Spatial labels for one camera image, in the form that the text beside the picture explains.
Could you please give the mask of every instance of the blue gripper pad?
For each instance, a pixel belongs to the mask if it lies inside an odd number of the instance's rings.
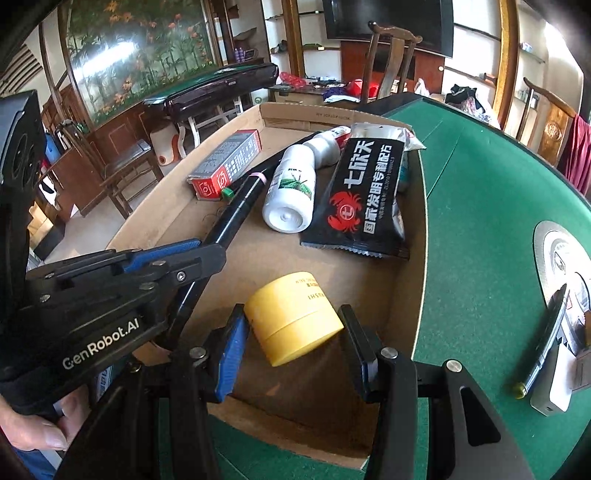
[[[161,258],[167,257],[169,255],[186,252],[193,248],[197,248],[199,245],[201,245],[201,240],[197,238],[191,238],[189,240],[183,240],[182,242],[176,242],[174,244],[150,248],[149,250],[142,250],[141,252],[135,253],[131,261],[127,265],[124,265],[123,271],[125,273],[134,272],[144,267],[147,263],[160,260]]]
[[[219,358],[217,384],[213,392],[218,402],[223,402],[226,395],[234,389],[234,383],[238,376],[238,369],[242,362],[242,355],[244,354],[246,339],[250,330],[244,312],[241,311],[238,316],[234,316],[237,308],[235,307],[234,312],[232,312],[232,317],[230,317],[230,321],[228,322],[229,325],[226,327],[229,327],[230,331],[227,332],[227,337],[224,335],[227,341]]]

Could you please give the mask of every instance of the white plastic bottle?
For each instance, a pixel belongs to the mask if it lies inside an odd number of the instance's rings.
[[[288,147],[275,170],[262,208],[265,223],[281,233],[305,230],[312,221],[316,171],[306,145]]]
[[[316,169],[337,163],[340,158],[340,151],[345,146],[345,142],[350,135],[351,129],[343,125],[320,132],[304,142],[304,145],[314,152]]]

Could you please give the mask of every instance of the human hand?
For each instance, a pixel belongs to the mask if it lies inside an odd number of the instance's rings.
[[[60,400],[57,425],[37,415],[20,415],[0,395],[0,427],[19,450],[66,450],[90,413],[85,385]]]

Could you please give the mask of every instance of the painted flower mural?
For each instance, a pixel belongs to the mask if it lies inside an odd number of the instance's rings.
[[[66,43],[92,121],[217,66],[200,0],[71,0]]]

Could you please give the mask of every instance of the cardboard box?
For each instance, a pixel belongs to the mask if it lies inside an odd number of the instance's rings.
[[[187,177],[201,200],[219,200],[261,151],[257,130],[239,130],[220,143]]]
[[[247,110],[164,177],[108,248],[150,248],[195,236],[203,238],[217,218],[219,204],[197,200],[184,182],[236,130],[259,131],[262,151],[252,163],[258,164],[310,132],[354,122],[406,126],[367,113],[324,106],[264,103]],[[278,233],[264,223],[263,194],[230,245],[225,268],[207,285],[183,331],[181,344],[199,345],[212,328],[225,324],[236,303],[245,302],[270,281],[288,273],[309,271],[336,309],[343,303],[351,304],[361,323],[375,328],[385,345],[412,355],[423,308],[427,211],[419,153],[410,152],[408,163],[410,184],[399,201],[410,260],[302,247],[299,235]],[[331,173],[331,168],[318,172],[318,193]],[[150,343],[135,355],[148,365],[166,360]],[[371,451],[378,409],[356,395],[337,338],[273,368],[251,335],[232,398],[211,405],[209,411],[280,448],[361,468]]]

